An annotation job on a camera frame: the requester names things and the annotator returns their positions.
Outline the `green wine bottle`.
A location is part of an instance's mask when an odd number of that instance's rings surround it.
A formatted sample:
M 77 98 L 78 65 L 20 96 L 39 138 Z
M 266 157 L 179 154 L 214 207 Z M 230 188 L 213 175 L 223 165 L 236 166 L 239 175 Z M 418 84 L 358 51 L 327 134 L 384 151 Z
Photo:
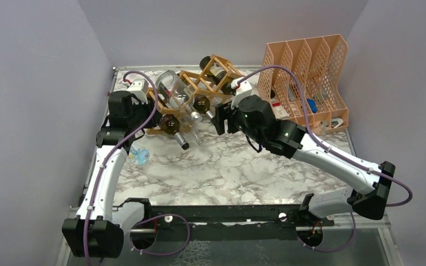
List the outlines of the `green wine bottle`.
M 159 128 L 164 134 L 173 137 L 183 150 L 190 148 L 190 144 L 180 132 L 180 121 L 174 115 L 164 115 L 159 121 Z
M 210 100 L 205 95 L 196 95 L 193 107 L 196 111 L 212 120 L 215 115 L 210 109 Z
M 231 87 L 231 82 L 233 81 L 233 78 L 228 77 L 226 74 L 227 71 L 222 68 L 217 62 L 214 62 L 210 69 L 207 71 L 206 75 L 214 82 L 214 84 L 218 88 L 220 88 L 223 94 L 235 95 L 235 92 Z M 219 87 L 219 84 L 224 77 L 226 77 L 225 84 Z

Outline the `square clear glass bottle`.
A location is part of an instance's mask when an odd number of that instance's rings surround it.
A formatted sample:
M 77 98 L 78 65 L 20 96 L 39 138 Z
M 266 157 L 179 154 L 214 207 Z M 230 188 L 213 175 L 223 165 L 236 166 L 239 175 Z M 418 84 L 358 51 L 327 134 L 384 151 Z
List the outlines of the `square clear glass bottle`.
M 201 132 L 199 131 L 199 128 L 196 124 L 192 124 L 189 126 L 190 131 L 189 134 L 193 138 L 193 140 L 196 142 L 197 145 L 202 145 L 204 140 L 201 136 Z

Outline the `clear bottle silver cap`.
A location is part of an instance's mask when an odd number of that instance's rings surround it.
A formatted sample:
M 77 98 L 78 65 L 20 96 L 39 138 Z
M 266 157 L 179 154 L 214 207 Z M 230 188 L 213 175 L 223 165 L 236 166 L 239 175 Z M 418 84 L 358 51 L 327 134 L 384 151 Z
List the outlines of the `clear bottle silver cap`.
M 194 123 L 201 121 L 201 114 L 194 108 L 193 87 L 185 84 L 173 70 L 166 70 L 158 75 L 155 85 L 173 109 L 186 112 Z

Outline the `wooden lattice wine rack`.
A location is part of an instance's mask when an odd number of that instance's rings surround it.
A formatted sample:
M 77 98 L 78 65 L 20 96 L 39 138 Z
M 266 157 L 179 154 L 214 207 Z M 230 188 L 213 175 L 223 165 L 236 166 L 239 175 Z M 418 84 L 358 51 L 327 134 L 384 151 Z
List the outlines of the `wooden lattice wine rack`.
M 227 59 L 222 58 L 218 55 L 209 55 L 201 59 L 199 63 L 200 73 L 193 73 L 190 71 L 182 70 L 177 73 L 180 79 L 187 85 L 191 85 L 194 89 L 195 97 L 196 95 L 205 95 L 210 100 L 210 109 L 212 111 L 212 106 L 215 104 L 220 104 L 231 99 L 233 95 L 225 95 L 222 93 L 220 88 L 218 88 L 214 82 L 206 75 L 207 71 L 213 65 L 214 62 L 217 62 L 222 68 L 227 71 L 227 76 L 234 79 L 243 77 L 243 74 Z M 226 77 L 222 79 L 219 84 L 219 87 L 225 84 Z M 180 121 L 180 132 L 182 134 L 187 134 L 190 131 L 189 126 L 192 124 L 198 124 L 191 121 L 190 116 L 186 112 L 181 112 L 173 109 L 169 104 L 166 103 L 161 92 L 159 93 L 160 102 L 158 103 L 158 110 L 162 115 L 172 114 Z

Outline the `frosted clear bottle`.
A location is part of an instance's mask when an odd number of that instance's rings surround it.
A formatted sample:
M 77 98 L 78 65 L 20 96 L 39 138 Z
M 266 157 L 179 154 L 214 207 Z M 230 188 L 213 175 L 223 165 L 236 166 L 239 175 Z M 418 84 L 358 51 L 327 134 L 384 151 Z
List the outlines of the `frosted clear bottle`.
M 327 130 L 329 128 L 329 121 L 328 120 L 322 120 L 319 125 L 314 129 L 314 133 L 316 136 L 318 136 L 320 139 L 325 140 L 327 138 Z

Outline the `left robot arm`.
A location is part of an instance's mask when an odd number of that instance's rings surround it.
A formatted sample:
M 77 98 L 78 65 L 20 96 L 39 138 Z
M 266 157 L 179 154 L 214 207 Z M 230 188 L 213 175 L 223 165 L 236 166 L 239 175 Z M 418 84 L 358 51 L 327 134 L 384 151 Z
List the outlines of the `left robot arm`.
M 161 118 L 154 96 L 134 90 L 110 93 L 107 122 L 96 136 L 94 166 L 88 189 L 74 218 L 67 218 L 62 233 L 76 257 L 117 258 L 124 238 L 136 224 L 146 227 L 152 212 L 147 201 L 128 200 L 113 210 L 118 179 L 135 134 L 154 128 Z

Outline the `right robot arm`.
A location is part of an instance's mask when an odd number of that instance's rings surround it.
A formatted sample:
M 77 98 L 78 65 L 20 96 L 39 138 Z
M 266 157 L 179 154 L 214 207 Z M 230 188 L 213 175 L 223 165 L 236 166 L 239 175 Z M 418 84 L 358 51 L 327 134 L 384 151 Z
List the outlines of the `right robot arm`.
M 387 206 L 395 166 L 361 160 L 332 147 L 305 127 L 275 118 L 270 105 L 257 95 L 247 96 L 238 105 L 232 102 L 215 106 L 211 119 L 219 135 L 242 132 L 256 152 L 294 158 L 317 167 L 347 184 L 324 194 L 308 194 L 298 210 L 299 221 L 307 226 L 333 214 L 355 212 L 380 220 Z

